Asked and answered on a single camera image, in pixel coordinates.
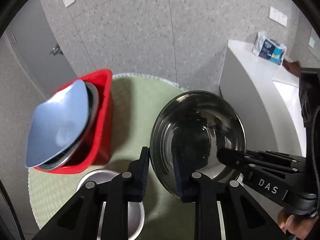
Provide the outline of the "person's right hand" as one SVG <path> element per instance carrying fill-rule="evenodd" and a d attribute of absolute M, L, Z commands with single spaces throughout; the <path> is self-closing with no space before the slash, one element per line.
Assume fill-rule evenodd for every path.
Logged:
<path fill-rule="evenodd" d="M 282 209 L 278 214 L 278 226 L 284 233 L 291 233 L 298 239 L 306 239 L 312 228 L 319 220 L 319 216 L 315 215 L 309 218 L 289 214 L 285 209 Z"/>

